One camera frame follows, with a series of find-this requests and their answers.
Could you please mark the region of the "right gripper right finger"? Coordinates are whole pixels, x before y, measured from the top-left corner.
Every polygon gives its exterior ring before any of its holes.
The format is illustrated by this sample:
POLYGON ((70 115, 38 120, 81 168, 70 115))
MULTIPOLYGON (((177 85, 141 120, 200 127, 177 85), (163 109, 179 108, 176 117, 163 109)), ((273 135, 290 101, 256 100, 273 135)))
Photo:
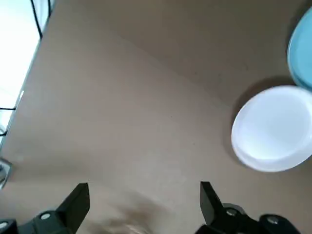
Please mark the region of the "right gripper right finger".
POLYGON ((200 183, 200 208, 205 220, 197 234, 298 234, 299 230, 277 214, 263 214, 259 220, 250 218, 237 205, 221 202, 208 181, 200 183))

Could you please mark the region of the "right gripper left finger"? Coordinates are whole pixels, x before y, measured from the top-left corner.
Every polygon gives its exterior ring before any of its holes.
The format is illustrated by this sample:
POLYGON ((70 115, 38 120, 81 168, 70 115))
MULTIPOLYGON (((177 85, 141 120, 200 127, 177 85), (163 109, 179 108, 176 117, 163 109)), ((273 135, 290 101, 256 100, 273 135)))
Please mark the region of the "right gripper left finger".
POLYGON ((23 225, 2 219, 2 234, 75 234, 90 209, 88 183, 79 183, 55 209, 47 210, 23 225))

